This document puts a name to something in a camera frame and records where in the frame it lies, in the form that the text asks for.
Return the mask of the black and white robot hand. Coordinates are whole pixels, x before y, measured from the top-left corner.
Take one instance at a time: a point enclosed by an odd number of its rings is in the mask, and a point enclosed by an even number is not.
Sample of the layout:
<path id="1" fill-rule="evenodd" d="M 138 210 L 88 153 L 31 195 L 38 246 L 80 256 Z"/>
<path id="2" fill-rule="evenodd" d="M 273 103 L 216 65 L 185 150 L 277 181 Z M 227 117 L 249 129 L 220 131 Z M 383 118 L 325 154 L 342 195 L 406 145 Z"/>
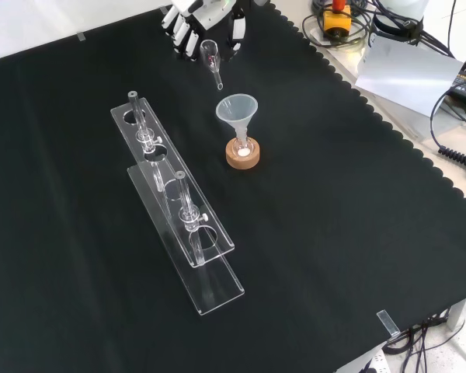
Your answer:
<path id="1" fill-rule="evenodd" d="M 200 57 L 200 45 L 213 40 L 223 61 L 240 50 L 246 34 L 251 1 L 172 1 L 161 22 L 175 53 L 186 61 Z"/>

